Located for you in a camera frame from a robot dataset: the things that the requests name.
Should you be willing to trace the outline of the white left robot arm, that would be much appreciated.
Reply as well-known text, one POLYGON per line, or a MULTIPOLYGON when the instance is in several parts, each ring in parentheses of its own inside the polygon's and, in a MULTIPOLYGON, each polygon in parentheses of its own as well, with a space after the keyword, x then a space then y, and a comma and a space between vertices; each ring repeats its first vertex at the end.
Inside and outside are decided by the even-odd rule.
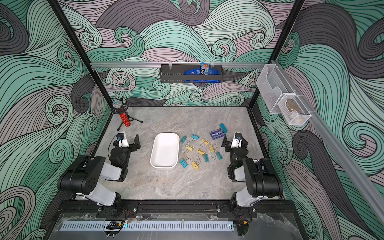
POLYGON ((121 196, 100 183, 100 179, 123 182, 128 174, 131 152, 141 148, 139 135, 129 144, 124 133, 118 133, 109 162, 105 157, 79 156, 59 177, 59 191, 91 200, 101 207, 121 207, 121 196))

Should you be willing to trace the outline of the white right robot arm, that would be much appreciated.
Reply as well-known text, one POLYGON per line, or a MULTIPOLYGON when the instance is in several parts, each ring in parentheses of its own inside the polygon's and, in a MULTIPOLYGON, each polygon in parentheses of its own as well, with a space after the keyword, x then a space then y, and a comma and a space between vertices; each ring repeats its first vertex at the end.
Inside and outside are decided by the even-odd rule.
POLYGON ((233 194, 230 202, 232 211, 250 208, 262 200, 281 197, 281 183, 270 159, 254 160, 248 157, 248 142, 241 133, 235 133, 229 141, 226 136, 222 148, 230 153, 228 177, 233 182, 245 183, 246 186, 233 194))

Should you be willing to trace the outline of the white plastic storage tray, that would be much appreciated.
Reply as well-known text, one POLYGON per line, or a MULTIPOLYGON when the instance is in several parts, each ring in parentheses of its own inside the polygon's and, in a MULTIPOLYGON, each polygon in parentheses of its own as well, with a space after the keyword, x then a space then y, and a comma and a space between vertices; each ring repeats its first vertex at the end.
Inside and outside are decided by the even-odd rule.
POLYGON ((156 170, 172 170, 179 158, 180 137, 175 133, 156 135, 150 164, 156 170))

